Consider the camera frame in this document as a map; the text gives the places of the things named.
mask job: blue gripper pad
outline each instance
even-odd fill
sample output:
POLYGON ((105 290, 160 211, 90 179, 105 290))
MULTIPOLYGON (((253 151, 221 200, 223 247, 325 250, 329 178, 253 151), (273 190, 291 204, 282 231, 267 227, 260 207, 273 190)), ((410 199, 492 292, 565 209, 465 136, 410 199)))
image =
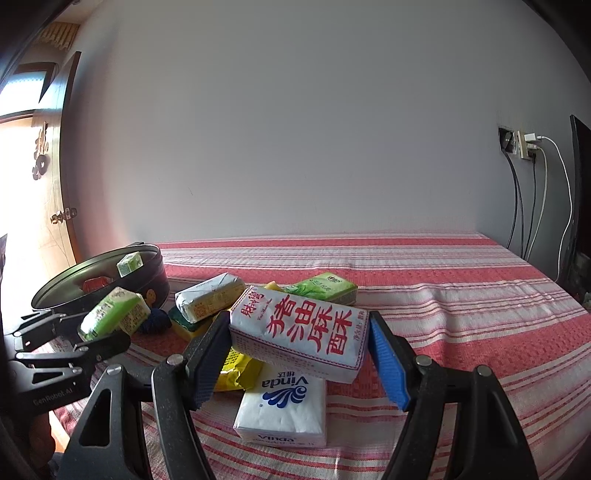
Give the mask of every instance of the blue gripper pad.
POLYGON ((411 401, 407 388, 407 375, 375 318, 370 317, 368 348, 389 400, 402 411, 411 401))
POLYGON ((188 358, 187 377, 192 395, 188 401, 190 410, 198 410, 213 395, 217 378, 232 346, 230 337, 230 312, 222 310, 201 337, 196 337, 184 351, 188 358))

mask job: white cable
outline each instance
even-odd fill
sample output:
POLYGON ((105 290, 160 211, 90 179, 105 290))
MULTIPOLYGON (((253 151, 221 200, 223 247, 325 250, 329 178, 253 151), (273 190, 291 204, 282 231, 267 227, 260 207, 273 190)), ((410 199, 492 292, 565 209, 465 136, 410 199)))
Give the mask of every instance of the white cable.
POLYGON ((546 192, 548 191, 548 160, 546 159, 546 152, 543 148, 539 147, 544 156, 544 196, 542 197, 542 208, 540 209, 540 218, 538 218, 538 225, 535 227, 534 237, 531 241, 530 249, 525 257, 526 261, 530 261, 531 251, 534 247, 535 238, 538 236, 538 230, 540 230, 540 224, 542 223, 542 216, 544 215, 544 206, 546 205, 546 192))
POLYGON ((560 276, 560 257, 562 255, 562 244, 564 242, 564 236, 566 235, 566 230, 569 229, 570 221, 573 219, 573 197, 570 194, 569 174, 566 171, 566 165, 564 164, 564 160, 562 159, 562 155, 560 154, 560 149, 558 148, 558 145, 556 145, 556 142, 554 140, 552 140, 551 138, 548 138, 548 137, 538 137, 538 139, 539 140, 548 140, 549 142, 552 142, 552 144, 555 146, 556 151, 558 152, 558 156, 560 157, 560 161, 562 162, 562 167, 564 168, 564 176, 566 177, 566 184, 569 188, 570 214, 569 214, 569 221, 566 224, 566 227, 564 227, 564 232, 562 232, 562 238, 560 239, 560 248, 558 249, 558 273, 556 274, 556 280, 555 280, 555 281, 558 281, 558 277, 560 276))

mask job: charging cable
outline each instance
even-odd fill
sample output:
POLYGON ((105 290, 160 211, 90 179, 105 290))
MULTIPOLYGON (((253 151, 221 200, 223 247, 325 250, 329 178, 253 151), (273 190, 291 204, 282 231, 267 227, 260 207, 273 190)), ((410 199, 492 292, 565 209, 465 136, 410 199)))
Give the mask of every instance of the charging cable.
POLYGON ((528 149, 532 150, 540 150, 542 155, 544 156, 544 195, 542 196, 542 207, 540 209, 540 217, 538 218, 538 225, 535 227, 534 237, 531 240, 530 249, 527 251, 525 256, 525 261, 530 261, 531 251, 534 248, 535 239, 538 236, 538 231, 540 230, 540 224, 542 223, 542 217, 544 216, 544 207, 546 205, 546 193, 548 192, 548 159, 546 158, 546 152, 542 147, 539 147, 534 144, 527 144, 528 149))
POLYGON ((560 277, 560 257, 562 257, 562 246, 564 244, 564 236, 566 235, 566 232, 567 232, 567 230, 569 229, 569 226, 570 226, 570 222, 573 219, 573 196, 570 193, 569 174, 566 171, 566 165, 564 163, 564 160, 562 158, 562 155, 560 154, 560 149, 558 148, 558 145, 556 144, 556 142, 554 140, 552 140, 549 137, 544 137, 543 135, 536 135, 536 134, 525 134, 524 135, 524 138, 525 138, 525 141, 526 142, 536 142, 538 140, 548 140, 549 142, 551 142, 554 145, 554 148, 558 152, 558 157, 560 158, 560 161, 562 163, 562 168, 564 169, 564 178, 566 178, 566 184, 567 184, 567 186, 569 188, 570 213, 569 213, 569 221, 567 222, 566 226, 564 227, 564 232, 562 232, 562 237, 560 238, 560 247, 558 249, 558 272, 556 274, 556 280, 555 280, 556 282, 558 282, 558 278, 560 277))

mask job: window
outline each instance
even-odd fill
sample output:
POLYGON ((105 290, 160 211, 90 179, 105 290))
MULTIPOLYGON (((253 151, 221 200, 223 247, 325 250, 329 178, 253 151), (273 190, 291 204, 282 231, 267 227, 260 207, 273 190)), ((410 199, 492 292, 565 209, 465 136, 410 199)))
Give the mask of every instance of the window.
POLYGON ((0 119, 17 112, 31 112, 51 83, 55 63, 19 65, 0 92, 0 119))

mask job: black cable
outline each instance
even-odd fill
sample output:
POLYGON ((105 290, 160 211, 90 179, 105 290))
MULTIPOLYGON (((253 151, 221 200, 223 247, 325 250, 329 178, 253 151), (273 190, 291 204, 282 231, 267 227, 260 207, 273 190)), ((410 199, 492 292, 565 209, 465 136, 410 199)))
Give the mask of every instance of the black cable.
POLYGON ((523 200, 521 197, 521 185, 519 184, 519 177, 517 176, 517 172, 515 171, 515 167, 513 166, 513 162, 509 158, 509 155, 507 155, 507 152, 505 152, 505 151, 503 151, 503 155, 507 159, 507 162, 509 162, 509 166, 511 167, 511 173, 513 174, 513 181, 517 186, 517 195, 519 197, 519 206, 521 208, 521 249, 520 249, 519 256, 521 258, 523 258, 523 241, 524 241, 524 237, 525 237, 525 225, 524 225, 524 219, 523 219, 523 200))
POLYGON ((509 158, 509 155, 507 155, 506 152, 503 152, 505 154, 505 158, 507 159, 507 162, 509 162, 509 166, 511 167, 511 174, 513 176, 513 189, 515 190, 515 207, 513 209, 513 225, 511 226, 511 234, 509 235, 509 240, 507 241, 507 245, 506 248, 508 249, 511 246, 511 241, 513 240, 513 233, 515 232, 515 224, 517 223, 517 176, 515 174, 515 169, 513 168, 513 163, 511 162, 511 159, 509 158))
POLYGON ((532 154, 532 162, 534 169, 534 203, 531 205, 531 218, 530 218, 530 234, 527 236, 527 243, 525 244, 525 254, 527 255, 527 251, 530 248, 530 239, 531 239, 531 231, 534 227, 534 212, 535 212, 535 194, 536 194, 536 185, 535 185, 535 156, 532 154))

